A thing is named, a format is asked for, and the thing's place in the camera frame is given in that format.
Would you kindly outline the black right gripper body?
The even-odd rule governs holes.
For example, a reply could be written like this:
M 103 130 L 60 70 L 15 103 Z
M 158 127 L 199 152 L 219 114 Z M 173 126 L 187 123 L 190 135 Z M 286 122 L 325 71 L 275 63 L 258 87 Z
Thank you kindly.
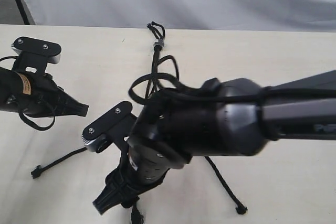
M 180 140 L 131 140 L 128 145 L 119 165 L 106 176 L 106 185 L 125 183 L 139 196 L 162 184 L 170 169 L 184 167 Z

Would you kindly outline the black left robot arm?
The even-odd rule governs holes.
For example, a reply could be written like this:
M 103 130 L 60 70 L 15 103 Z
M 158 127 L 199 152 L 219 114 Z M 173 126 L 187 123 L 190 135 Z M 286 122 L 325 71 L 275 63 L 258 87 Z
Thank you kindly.
M 50 74 L 39 76 L 1 68 L 1 111 L 22 111 L 31 118 L 45 118 L 85 117 L 88 109 L 88 105 L 76 101 L 57 86 Z

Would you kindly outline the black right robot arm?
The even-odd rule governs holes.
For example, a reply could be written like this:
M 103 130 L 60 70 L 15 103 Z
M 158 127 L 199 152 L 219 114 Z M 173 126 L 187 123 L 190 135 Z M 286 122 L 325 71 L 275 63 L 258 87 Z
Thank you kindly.
M 334 71 L 275 87 L 213 79 L 191 98 L 173 89 L 154 94 L 100 138 L 121 157 L 93 205 L 100 214 L 129 208 L 194 156 L 254 156 L 279 139 L 335 139 Z

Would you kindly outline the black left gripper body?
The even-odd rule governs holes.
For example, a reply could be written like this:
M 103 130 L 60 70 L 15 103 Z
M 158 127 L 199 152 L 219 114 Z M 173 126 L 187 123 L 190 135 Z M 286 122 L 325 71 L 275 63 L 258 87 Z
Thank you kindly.
M 57 86 L 52 76 L 10 71 L 10 111 L 27 116 L 75 115 L 73 97 Z

